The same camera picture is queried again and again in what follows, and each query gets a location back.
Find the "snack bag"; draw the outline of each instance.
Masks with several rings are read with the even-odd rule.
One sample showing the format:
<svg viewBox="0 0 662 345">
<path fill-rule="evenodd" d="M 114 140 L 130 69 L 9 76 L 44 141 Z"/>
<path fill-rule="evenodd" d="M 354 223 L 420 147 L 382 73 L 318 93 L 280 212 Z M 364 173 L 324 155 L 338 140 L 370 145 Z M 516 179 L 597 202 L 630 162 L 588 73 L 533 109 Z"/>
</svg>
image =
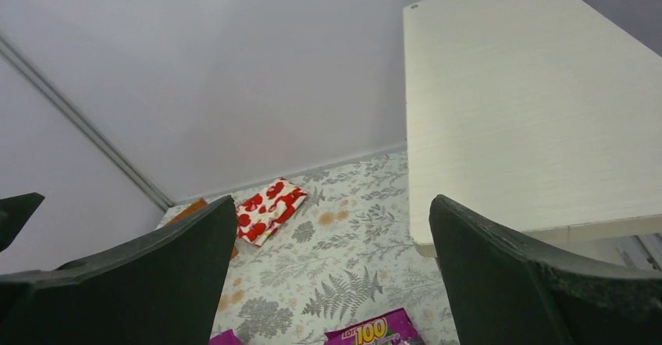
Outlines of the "snack bag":
<svg viewBox="0 0 662 345">
<path fill-rule="evenodd" d="M 228 329 L 218 336 L 214 336 L 209 340 L 209 345 L 242 345 L 241 341 L 234 336 L 232 329 Z"/>
<path fill-rule="evenodd" d="M 325 335 L 325 345 L 425 345 L 403 308 Z"/>
</svg>

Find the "metal wall frame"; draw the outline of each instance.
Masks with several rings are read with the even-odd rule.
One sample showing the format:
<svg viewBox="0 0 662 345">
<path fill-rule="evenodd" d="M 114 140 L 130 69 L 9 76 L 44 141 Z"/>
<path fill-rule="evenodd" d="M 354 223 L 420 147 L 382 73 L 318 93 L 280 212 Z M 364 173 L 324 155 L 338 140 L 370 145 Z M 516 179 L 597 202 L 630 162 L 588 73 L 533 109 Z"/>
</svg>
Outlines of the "metal wall frame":
<svg viewBox="0 0 662 345">
<path fill-rule="evenodd" d="M 102 132 L 39 70 L 21 55 L 0 33 L 0 55 L 48 99 L 78 130 L 80 130 L 110 161 L 135 183 L 164 212 L 174 205 L 153 182 L 143 175 L 113 145 Z"/>
</svg>

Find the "purple snack bag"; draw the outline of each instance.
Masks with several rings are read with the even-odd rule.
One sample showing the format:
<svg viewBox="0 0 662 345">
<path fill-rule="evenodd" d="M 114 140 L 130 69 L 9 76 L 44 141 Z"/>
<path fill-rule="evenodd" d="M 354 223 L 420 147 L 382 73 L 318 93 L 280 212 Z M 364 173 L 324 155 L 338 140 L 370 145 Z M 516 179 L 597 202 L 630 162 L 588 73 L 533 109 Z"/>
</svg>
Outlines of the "purple snack bag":
<svg viewBox="0 0 662 345">
<path fill-rule="evenodd" d="M 403 308 L 325 335 L 325 345 L 425 345 Z"/>
<path fill-rule="evenodd" d="M 221 333 L 218 336 L 214 336 L 209 340 L 209 345 L 243 345 L 236 336 L 234 336 L 234 331 L 228 329 L 224 333 Z"/>
</svg>

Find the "table top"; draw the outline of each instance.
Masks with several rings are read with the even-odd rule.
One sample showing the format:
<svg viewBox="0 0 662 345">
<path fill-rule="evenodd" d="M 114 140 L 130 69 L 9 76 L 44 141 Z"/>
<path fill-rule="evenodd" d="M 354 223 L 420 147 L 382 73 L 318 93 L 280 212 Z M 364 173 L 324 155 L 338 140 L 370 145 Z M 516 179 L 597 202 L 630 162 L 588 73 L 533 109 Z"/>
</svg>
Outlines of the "table top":
<svg viewBox="0 0 662 345">
<path fill-rule="evenodd" d="M 444 194 L 547 242 L 662 231 L 662 58 L 581 0 L 404 9 L 410 232 Z"/>
</svg>

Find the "leaf pattern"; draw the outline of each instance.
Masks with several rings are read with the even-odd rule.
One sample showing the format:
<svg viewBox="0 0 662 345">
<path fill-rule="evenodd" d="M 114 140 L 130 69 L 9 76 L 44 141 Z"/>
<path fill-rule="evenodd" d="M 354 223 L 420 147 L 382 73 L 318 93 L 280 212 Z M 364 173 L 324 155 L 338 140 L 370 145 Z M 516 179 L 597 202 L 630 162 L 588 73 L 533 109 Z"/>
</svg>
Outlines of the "leaf pattern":
<svg viewBox="0 0 662 345">
<path fill-rule="evenodd" d="M 334 234 L 327 240 L 319 241 L 312 247 L 312 250 L 328 250 L 330 248 L 338 249 L 346 247 L 353 240 L 358 240 L 358 236 L 354 233 Z"/>
<path fill-rule="evenodd" d="M 311 240 L 313 234 L 315 234 L 315 228 L 312 226 L 312 222 L 307 221 L 297 226 L 294 233 L 292 233 L 292 238 L 301 244 Z"/>
<path fill-rule="evenodd" d="M 264 246 L 237 241 L 212 335 L 323 345 L 324 332 L 405 307 L 425 343 L 458 345 L 436 263 L 409 237 L 407 172 L 398 152 L 288 177 L 308 197 Z"/>
<path fill-rule="evenodd" d="M 281 286 L 288 280 L 307 276 L 314 280 L 324 272 L 327 259 L 320 258 L 317 253 L 307 253 L 293 257 L 291 255 L 279 255 L 276 258 L 274 269 L 266 269 L 260 272 L 262 286 Z"/>
<path fill-rule="evenodd" d="M 241 307 L 239 318 L 244 319 L 237 328 L 237 337 L 244 343 L 255 335 L 273 338 L 280 331 L 285 333 L 292 325 L 292 311 L 279 308 L 278 302 L 267 301 L 262 297 L 251 298 Z"/>
<path fill-rule="evenodd" d="M 303 216 L 306 215 L 308 210 L 311 208 L 315 208 L 319 206 L 320 201 L 324 201 L 324 189 L 320 189 L 320 191 L 317 191 L 317 187 L 313 190 L 312 193 L 309 193 L 308 196 L 306 196 L 306 199 L 304 203 L 301 204 L 297 212 L 294 213 L 292 219 L 296 219 L 298 216 Z"/>
<path fill-rule="evenodd" d="M 382 286 L 377 280 L 377 272 L 370 277 L 368 268 L 365 267 L 363 277 L 345 270 L 348 280 L 343 277 L 329 275 L 329 283 L 322 282 L 322 291 L 315 289 L 315 298 L 302 311 L 302 314 L 323 315 L 331 318 L 338 312 L 339 319 L 350 311 L 352 316 L 356 315 L 358 306 L 368 299 L 375 301 L 375 295 L 382 293 Z"/>
<path fill-rule="evenodd" d="M 393 213 L 387 211 L 382 205 L 373 205 L 367 212 L 350 220 L 352 230 L 363 229 L 365 231 L 364 242 L 366 243 L 375 242 L 381 236 L 385 236 L 398 222 Z"/>
</svg>

